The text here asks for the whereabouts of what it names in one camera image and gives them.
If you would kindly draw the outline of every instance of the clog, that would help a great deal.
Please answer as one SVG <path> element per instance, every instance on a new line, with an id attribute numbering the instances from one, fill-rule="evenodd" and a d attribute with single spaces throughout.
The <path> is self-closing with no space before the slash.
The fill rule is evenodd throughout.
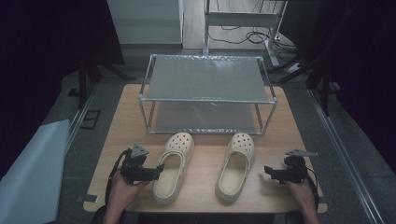
<path id="1" fill-rule="evenodd" d="M 177 133 L 166 143 L 159 165 L 163 172 L 152 185 L 152 195 L 159 203 L 172 203 L 180 192 L 184 174 L 191 160 L 194 141 L 189 133 Z"/>
<path id="2" fill-rule="evenodd" d="M 255 159 L 254 143 L 247 133 L 236 133 L 228 144 L 228 151 L 216 183 L 216 195 L 233 203 L 242 192 Z"/>

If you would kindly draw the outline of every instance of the human hand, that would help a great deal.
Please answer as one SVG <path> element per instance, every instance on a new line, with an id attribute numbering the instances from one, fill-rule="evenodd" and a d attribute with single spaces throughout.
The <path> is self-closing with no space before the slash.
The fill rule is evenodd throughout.
<path id="1" fill-rule="evenodd" d="M 104 223 L 119 223 L 122 211 L 135 201 L 139 191 L 149 182 L 141 181 L 135 185 L 128 185 L 120 174 L 120 171 L 117 171 L 112 180 Z"/>
<path id="2" fill-rule="evenodd" d="M 315 197 L 307 179 L 301 183 L 285 181 L 291 197 L 297 202 L 304 217 L 304 223 L 320 223 L 315 206 Z"/>

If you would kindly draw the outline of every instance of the white panel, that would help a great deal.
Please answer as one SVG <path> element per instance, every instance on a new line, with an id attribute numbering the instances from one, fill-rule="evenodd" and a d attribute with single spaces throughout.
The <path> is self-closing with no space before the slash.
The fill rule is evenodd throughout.
<path id="1" fill-rule="evenodd" d="M 56 220 L 70 122 L 40 126 L 0 182 L 0 223 Z"/>
<path id="2" fill-rule="evenodd" d="M 181 44 L 179 0 L 107 0 L 121 44 Z"/>

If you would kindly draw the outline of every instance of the black curtain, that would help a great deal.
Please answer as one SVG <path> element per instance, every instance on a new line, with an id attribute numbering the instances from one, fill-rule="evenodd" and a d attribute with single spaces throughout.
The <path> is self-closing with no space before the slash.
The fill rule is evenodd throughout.
<path id="1" fill-rule="evenodd" d="M 333 80 L 346 111 L 396 172 L 396 16 L 392 3 L 359 1 L 334 46 Z"/>
<path id="2" fill-rule="evenodd" d="M 1 174 L 47 116 L 79 62 L 123 57 L 106 0 L 0 3 Z"/>

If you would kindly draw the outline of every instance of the cable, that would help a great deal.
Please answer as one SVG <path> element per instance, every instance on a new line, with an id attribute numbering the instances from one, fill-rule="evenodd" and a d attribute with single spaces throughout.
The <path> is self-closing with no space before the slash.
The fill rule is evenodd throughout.
<path id="1" fill-rule="evenodd" d="M 218 12 L 220 12 L 219 0 L 216 0 L 216 2 L 217 2 L 217 6 L 218 6 Z M 231 2 L 230 2 L 230 0 L 228 0 L 228 7 L 230 8 L 231 12 L 233 12 L 233 9 L 231 8 Z M 235 26 L 235 27 L 233 27 L 233 28 L 224 28 L 224 26 L 220 26 L 220 27 L 221 27 L 221 29 L 223 29 L 223 30 L 236 30 L 236 29 L 241 28 L 241 26 Z"/>
<path id="2" fill-rule="evenodd" d="M 287 51 L 286 51 L 286 52 L 278 52 L 276 56 L 277 56 L 280 60 L 282 60 L 283 62 L 288 62 L 289 60 L 286 60 L 286 59 L 282 58 L 282 57 L 280 56 L 281 53 L 294 54 L 293 52 L 287 52 Z"/>
<path id="3" fill-rule="evenodd" d="M 264 43 L 264 41 L 270 37 L 269 35 L 267 35 L 267 34 L 265 34 L 265 33 L 262 33 L 262 32 L 259 32 L 259 31 L 257 31 L 257 30 L 258 30 L 257 27 L 253 27 L 252 31 L 251 31 L 251 32 L 248 32 L 248 33 L 246 34 L 246 37 L 247 37 L 247 39 L 250 41 L 250 43 L 253 43 L 253 44 L 261 44 L 261 43 Z M 254 41 L 254 40 L 251 40 L 250 38 L 251 38 L 252 36 L 254 36 L 254 35 L 257 36 L 257 37 L 259 37 L 259 38 L 261 39 L 261 41 Z"/>
<path id="4" fill-rule="evenodd" d="M 278 45 L 283 45 L 283 46 L 286 46 L 286 47 L 292 47 L 292 48 L 296 48 L 296 46 L 295 45 L 288 45 L 288 44 L 283 44 L 283 43 L 280 43 L 280 42 L 276 42 Z"/>
<path id="5" fill-rule="evenodd" d="M 312 190 L 312 193 L 314 194 L 314 198 L 315 198 L 315 207 L 317 208 L 317 211 L 318 211 L 319 196 L 318 196 L 318 179 L 317 179 L 317 175 L 315 174 L 315 172 L 314 172 L 313 170 L 309 169 L 309 168 L 306 167 L 305 165 L 304 165 L 304 168 L 306 168 L 306 170 L 303 170 L 303 168 L 300 167 L 299 164 L 297 164 L 297 163 L 295 163 L 295 162 L 293 162 L 292 164 L 293 164 L 293 166 L 294 166 L 295 168 L 298 169 L 298 171 L 299 171 L 303 176 L 305 176 L 305 179 L 308 181 L 309 186 L 310 186 L 310 188 L 311 188 L 311 190 Z M 307 172 L 308 170 L 311 171 L 312 174 L 314 174 L 317 184 L 314 183 L 314 181 L 312 180 L 312 177 L 308 174 L 308 172 Z"/>
<path id="6" fill-rule="evenodd" d="M 262 5 L 264 5 L 264 0 L 262 0 Z M 260 6 L 259 12 L 262 12 L 262 5 Z"/>
<path id="7" fill-rule="evenodd" d="M 282 46 L 278 45 L 276 42 L 274 42 L 274 47 L 275 47 L 275 49 L 283 49 L 283 50 L 285 50 L 287 52 L 290 52 L 290 53 L 298 53 L 297 49 L 282 47 Z"/>
<path id="8" fill-rule="evenodd" d="M 254 6 L 253 10 L 251 10 L 251 12 L 254 12 L 254 9 L 256 9 L 256 7 L 259 5 L 260 0 L 257 1 L 256 6 Z"/>
<path id="9" fill-rule="evenodd" d="M 281 65 L 281 66 L 279 66 L 279 67 L 275 67 L 275 68 L 272 68 L 272 69 L 268 69 L 268 70 L 267 70 L 267 73 L 274 73 L 274 72 L 280 71 L 280 70 L 282 70 L 282 69 L 288 67 L 289 65 L 291 65 L 291 64 L 293 64 L 293 63 L 295 63 L 295 62 L 297 62 L 299 59 L 300 59 L 300 57 L 297 55 L 297 56 L 295 56 L 293 59 L 291 59 L 290 61 L 284 63 L 283 65 Z"/>
<path id="10" fill-rule="evenodd" d="M 214 40 L 214 41 L 225 42 L 225 43 L 229 43 L 229 44 L 242 44 L 242 43 L 244 43 L 245 41 L 248 40 L 248 39 L 246 38 L 246 39 L 244 39 L 244 40 L 242 40 L 242 41 L 239 41 L 239 42 L 232 42 L 232 41 L 223 40 L 223 39 L 215 39 L 215 38 L 213 38 L 213 37 L 210 35 L 210 33 L 208 33 L 208 35 L 209 35 L 209 38 L 212 39 L 212 40 Z"/>
<path id="11" fill-rule="evenodd" d="M 115 173 L 118 171 L 118 169 L 119 169 L 119 164 L 120 164 L 121 158 L 122 158 L 123 156 L 125 156 L 126 154 L 127 154 L 127 150 L 123 151 L 123 152 L 120 154 L 119 158 L 118 158 L 117 161 L 114 163 L 113 170 L 111 170 L 111 173 L 110 173 L 110 175 L 108 176 L 107 186 L 106 186 L 106 196 L 105 196 L 105 202 L 106 202 L 106 204 L 108 203 L 108 196 L 110 195 L 111 184 L 112 184 L 112 181 L 113 181 L 114 174 L 115 174 Z"/>
<path id="12" fill-rule="evenodd" d="M 275 12 L 276 3 L 277 3 L 277 1 L 275 1 L 274 8 L 273 8 L 273 13 Z"/>

